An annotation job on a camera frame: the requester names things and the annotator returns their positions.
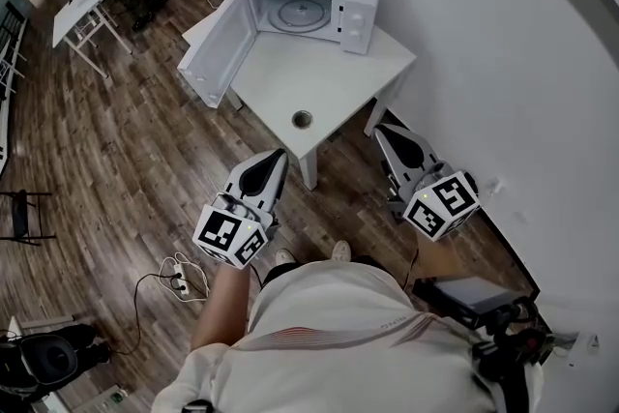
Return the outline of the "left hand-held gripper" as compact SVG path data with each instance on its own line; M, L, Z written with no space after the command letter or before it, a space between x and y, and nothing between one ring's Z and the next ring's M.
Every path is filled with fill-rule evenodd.
M237 164L211 204L200 214L193 242L203 253L236 269L245 269L273 240L280 227L271 213L280 200L289 166L278 148L258 153ZM263 209L246 199L263 199Z

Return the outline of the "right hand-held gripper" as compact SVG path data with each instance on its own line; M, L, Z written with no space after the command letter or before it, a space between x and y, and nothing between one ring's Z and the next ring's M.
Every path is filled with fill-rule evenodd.
M383 155L383 172L405 185L388 200L397 223L408 222L430 241L458 229L480 209L479 192L468 171L453 170L429 143L405 127L379 124L373 138Z

